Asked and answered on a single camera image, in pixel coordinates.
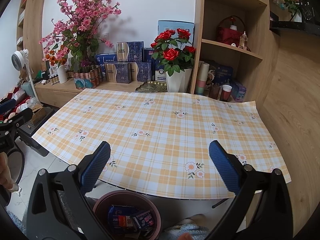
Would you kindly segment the person's left hand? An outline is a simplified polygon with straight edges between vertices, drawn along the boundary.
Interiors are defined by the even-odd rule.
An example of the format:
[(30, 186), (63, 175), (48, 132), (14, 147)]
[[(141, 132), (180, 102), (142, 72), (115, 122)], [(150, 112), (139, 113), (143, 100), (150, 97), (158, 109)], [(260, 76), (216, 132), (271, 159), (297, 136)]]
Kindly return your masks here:
[(0, 153), (0, 184), (10, 192), (18, 191), (18, 185), (11, 177), (7, 154), (4, 152)]

